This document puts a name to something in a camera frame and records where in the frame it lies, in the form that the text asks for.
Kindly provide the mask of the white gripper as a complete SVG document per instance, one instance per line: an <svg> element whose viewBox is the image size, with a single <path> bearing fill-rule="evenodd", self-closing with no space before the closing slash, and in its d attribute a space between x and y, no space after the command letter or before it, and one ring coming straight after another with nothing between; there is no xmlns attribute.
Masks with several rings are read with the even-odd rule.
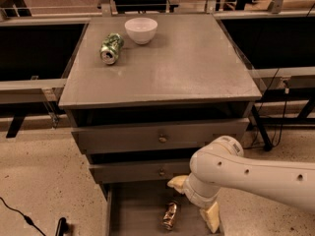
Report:
<svg viewBox="0 0 315 236"><path fill-rule="evenodd" d="M216 202L220 187L199 180L194 174L175 176L167 182L179 194L185 194L187 199L196 207L208 228L216 233L220 228L220 208Z"/></svg>

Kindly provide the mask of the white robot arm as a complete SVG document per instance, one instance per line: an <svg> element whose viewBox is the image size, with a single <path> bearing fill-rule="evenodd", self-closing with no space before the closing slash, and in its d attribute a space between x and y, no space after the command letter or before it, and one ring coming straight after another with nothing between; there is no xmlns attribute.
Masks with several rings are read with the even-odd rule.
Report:
<svg viewBox="0 0 315 236"><path fill-rule="evenodd" d="M233 137L221 136L191 157L190 173L167 186L200 209L212 232L220 227L217 203L221 187L245 191L285 205L315 211L315 164L249 159Z"/></svg>

